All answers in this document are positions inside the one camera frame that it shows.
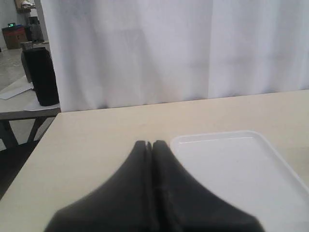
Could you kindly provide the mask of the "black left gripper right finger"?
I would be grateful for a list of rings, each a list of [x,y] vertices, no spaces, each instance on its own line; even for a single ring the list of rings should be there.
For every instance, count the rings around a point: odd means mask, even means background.
[[[152,148],[153,191],[161,232],[262,232],[257,218],[200,184],[165,141]]]

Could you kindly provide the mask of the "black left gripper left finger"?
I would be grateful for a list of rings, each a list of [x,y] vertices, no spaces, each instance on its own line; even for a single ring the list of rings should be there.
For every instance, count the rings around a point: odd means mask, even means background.
[[[153,232],[151,144],[137,141],[119,169],[99,188],[58,210],[47,232]]]

